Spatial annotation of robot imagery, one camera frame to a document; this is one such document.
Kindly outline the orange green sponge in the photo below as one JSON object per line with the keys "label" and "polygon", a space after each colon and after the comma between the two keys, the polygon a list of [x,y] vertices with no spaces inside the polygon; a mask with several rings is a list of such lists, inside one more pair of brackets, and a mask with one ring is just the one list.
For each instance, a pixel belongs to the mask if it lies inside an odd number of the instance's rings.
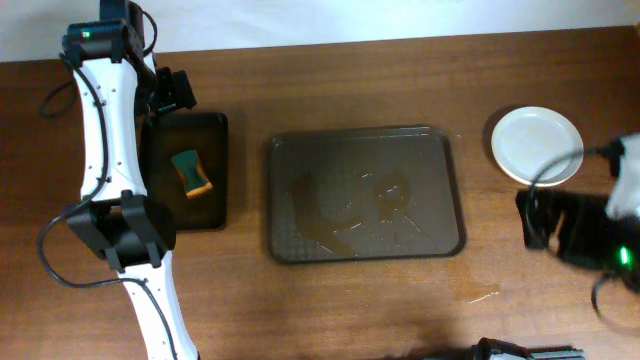
{"label": "orange green sponge", "polygon": [[176,168],[189,199],[199,197],[213,189],[196,150],[187,150],[174,155],[171,162]]}

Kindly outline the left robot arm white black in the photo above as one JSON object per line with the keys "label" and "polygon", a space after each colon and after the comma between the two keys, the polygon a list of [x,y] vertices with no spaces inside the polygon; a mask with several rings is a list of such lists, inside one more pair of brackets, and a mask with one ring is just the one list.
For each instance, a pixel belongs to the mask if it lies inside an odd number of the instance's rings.
{"label": "left robot arm white black", "polygon": [[85,170],[81,201],[62,215],[116,274],[132,302],[151,359],[197,359],[173,279],[176,233],[168,210],[147,193],[135,118],[157,89],[140,25],[125,16],[75,23],[62,59],[81,97]]}

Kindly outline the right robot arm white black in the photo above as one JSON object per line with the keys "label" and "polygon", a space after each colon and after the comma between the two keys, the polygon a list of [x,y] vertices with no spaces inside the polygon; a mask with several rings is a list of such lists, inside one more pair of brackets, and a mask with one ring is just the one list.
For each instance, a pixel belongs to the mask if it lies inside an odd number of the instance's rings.
{"label": "right robot arm white black", "polygon": [[[538,182],[556,165],[590,155],[609,161],[616,178],[612,193],[589,195],[540,190]],[[531,184],[516,196],[525,246],[548,250],[553,231],[559,232],[556,257],[575,267],[603,271],[639,291],[639,134],[611,143],[572,150],[544,163]]]}

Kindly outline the small black tray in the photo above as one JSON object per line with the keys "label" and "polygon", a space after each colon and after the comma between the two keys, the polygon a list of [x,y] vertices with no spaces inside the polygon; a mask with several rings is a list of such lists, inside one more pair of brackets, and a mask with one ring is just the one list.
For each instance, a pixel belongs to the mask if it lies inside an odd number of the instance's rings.
{"label": "small black tray", "polygon": [[[140,168],[148,196],[171,212],[176,230],[222,229],[227,220],[228,120],[223,113],[169,114],[142,127]],[[212,187],[193,197],[193,168],[173,158],[193,151]]]}

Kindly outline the white plate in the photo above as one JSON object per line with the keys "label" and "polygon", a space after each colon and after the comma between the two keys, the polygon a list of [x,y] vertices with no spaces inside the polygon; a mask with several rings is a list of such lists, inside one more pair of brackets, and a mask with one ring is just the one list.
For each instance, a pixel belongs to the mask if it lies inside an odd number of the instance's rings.
{"label": "white plate", "polygon": [[540,175],[537,185],[563,183],[580,168],[584,145],[574,124],[544,107],[520,107],[504,115],[491,134],[491,151],[499,168],[513,180],[529,185],[549,162],[572,153]]}

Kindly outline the black base bracket right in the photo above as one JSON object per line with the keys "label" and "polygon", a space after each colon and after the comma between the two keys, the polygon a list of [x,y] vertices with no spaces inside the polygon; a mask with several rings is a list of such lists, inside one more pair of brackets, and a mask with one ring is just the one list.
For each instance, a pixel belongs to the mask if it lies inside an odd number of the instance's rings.
{"label": "black base bracket right", "polygon": [[527,348],[514,343],[482,338],[470,349],[470,360],[585,360],[585,353],[572,346]]}

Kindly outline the large brown serving tray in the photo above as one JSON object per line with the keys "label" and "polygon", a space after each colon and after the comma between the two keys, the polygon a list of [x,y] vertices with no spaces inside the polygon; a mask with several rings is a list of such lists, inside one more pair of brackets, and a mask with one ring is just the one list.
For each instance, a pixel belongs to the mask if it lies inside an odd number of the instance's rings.
{"label": "large brown serving tray", "polygon": [[451,142],[431,126],[279,134],[266,191],[281,264],[452,258],[468,239]]}

